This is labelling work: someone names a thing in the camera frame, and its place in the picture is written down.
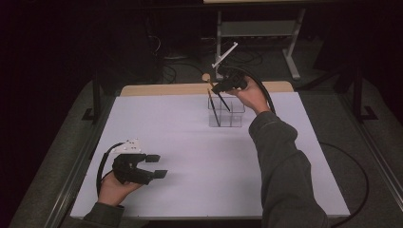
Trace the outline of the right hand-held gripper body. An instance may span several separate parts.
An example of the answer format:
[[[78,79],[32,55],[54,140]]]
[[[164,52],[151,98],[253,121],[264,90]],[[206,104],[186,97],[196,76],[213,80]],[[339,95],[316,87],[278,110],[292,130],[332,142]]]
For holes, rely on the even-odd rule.
[[[234,88],[245,89],[247,87],[247,83],[244,80],[244,76],[242,75],[242,71],[235,67],[225,66],[223,61],[225,58],[238,46],[237,42],[233,43],[233,46],[230,47],[227,51],[225,51],[221,56],[218,57],[216,62],[212,65],[221,76],[222,80],[219,83],[225,84],[226,89],[224,91],[228,91]]]

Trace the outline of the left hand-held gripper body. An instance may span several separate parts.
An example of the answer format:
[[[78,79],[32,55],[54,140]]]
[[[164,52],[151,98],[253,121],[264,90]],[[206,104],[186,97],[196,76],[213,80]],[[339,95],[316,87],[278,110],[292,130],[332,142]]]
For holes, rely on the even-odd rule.
[[[137,167],[140,162],[145,162],[147,156],[141,149],[140,140],[127,140],[111,149],[116,154],[112,164],[112,170],[120,183],[135,182],[149,184],[153,178],[153,172]]]

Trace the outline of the fan makeup brush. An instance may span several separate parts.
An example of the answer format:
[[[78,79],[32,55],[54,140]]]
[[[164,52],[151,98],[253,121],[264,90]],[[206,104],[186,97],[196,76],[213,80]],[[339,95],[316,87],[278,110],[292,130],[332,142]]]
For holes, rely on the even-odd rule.
[[[214,87],[212,81],[211,81],[211,76],[208,73],[203,73],[203,75],[201,76],[202,80],[204,82],[207,82],[208,84],[211,85],[211,87]],[[220,98],[221,102],[224,104],[224,106],[226,107],[227,110],[230,110],[229,106],[227,105],[227,103],[225,102],[225,100],[222,98],[222,96],[220,95],[220,93],[217,93],[217,96]]]

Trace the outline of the thin makeup brush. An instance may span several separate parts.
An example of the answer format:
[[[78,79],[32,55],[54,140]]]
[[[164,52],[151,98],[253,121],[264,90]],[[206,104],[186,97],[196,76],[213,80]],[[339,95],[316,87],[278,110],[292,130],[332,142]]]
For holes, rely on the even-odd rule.
[[[209,103],[211,104],[211,108],[212,108],[212,110],[213,110],[213,113],[214,113],[214,116],[215,116],[215,120],[216,120],[216,122],[217,122],[217,126],[221,126],[220,119],[219,119],[219,117],[218,117],[218,115],[217,115],[217,111],[216,111],[216,108],[215,108],[215,104],[214,104],[214,102],[213,102],[213,98],[212,98],[210,89],[208,89],[208,88],[207,88],[207,93],[208,93],[208,97],[209,97]]]

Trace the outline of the clear acrylic organizer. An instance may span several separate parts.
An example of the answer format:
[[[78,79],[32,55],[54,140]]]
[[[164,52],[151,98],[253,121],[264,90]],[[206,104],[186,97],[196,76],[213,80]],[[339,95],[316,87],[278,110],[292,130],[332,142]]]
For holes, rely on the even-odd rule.
[[[245,113],[244,104],[235,97],[224,97],[223,98],[230,110],[227,110],[224,104],[221,102],[219,97],[213,97],[213,102],[217,111],[217,115],[220,119],[221,126],[217,126],[211,104],[208,100],[208,110],[209,110],[209,126],[210,127],[241,127],[242,117]]]

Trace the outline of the person's left hand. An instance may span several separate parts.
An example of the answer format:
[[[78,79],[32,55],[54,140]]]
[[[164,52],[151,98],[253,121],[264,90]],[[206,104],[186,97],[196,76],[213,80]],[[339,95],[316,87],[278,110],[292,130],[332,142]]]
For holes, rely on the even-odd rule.
[[[101,182],[98,202],[110,206],[118,206],[130,193],[141,188],[135,182],[120,183],[113,172],[108,173]]]

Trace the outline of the person's right hand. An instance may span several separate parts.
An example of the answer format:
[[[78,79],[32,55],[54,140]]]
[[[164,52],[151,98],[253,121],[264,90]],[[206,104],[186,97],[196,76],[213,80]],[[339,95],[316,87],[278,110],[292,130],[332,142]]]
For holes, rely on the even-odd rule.
[[[250,77],[244,77],[247,87],[245,89],[231,89],[227,94],[236,96],[240,101],[251,108],[257,115],[261,112],[270,111],[270,107],[258,84]]]

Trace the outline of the grey metal stand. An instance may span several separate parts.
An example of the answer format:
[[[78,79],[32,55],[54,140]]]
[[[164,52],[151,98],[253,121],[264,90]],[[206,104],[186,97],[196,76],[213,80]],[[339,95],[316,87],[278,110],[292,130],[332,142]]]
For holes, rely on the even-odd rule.
[[[221,39],[234,37],[290,37],[288,48],[282,50],[283,58],[288,66],[292,79],[297,81],[300,75],[293,60],[293,51],[302,26],[306,9],[300,9],[296,19],[293,20],[271,20],[271,21],[223,21],[222,12],[218,12],[217,19],[217,47],[216,47],[216,68],[229,53],[237,46],[233,44],[227,51],[221,52]]]

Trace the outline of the metal side rail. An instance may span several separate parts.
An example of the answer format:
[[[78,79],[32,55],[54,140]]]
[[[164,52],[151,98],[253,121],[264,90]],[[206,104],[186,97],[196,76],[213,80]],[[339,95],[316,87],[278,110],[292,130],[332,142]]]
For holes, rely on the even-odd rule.
[[[81,100],[67,115],[50,150],[54,157],[48,171],[60,185],[41,228],[60,228],[69,215],[114,102],[110,96],[102,96],[98,104],[93,99]]]
[[[384,180],[389,191],[391,192],[394,201],[399,206],[400,210],[403,212],[403,184],[399,181],[396,174],[386,161],[382,150],[377,145],[374,136],[367,129],[365,123],[367,121],[378,121],[377,116],[374,114],[373,110],[369,106],[364,106],[363,114],[355,114],[353,111],[353,104],[344,95],[339,95],[343,108],[348,112],[349,118],[355,124],[359,134],[363,138],[366,145],[369,147],[370,153],[374,157],[374,163],[380,173],[382,180]]]

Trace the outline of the black frame post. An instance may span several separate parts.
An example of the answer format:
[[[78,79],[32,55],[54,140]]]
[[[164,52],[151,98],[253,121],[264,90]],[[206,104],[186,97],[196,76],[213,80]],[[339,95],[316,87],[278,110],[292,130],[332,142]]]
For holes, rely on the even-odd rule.
[[[370,106],[362,105],[363,77],[359,66],[355,68],[353,87],[353,114],[363,123],[367,120],[377,120],[377,116]]]
[[[97,74],[92,79],[92,108],[88,108],[82,117],[83,121],[98,122],[101,115],[101,85]]]

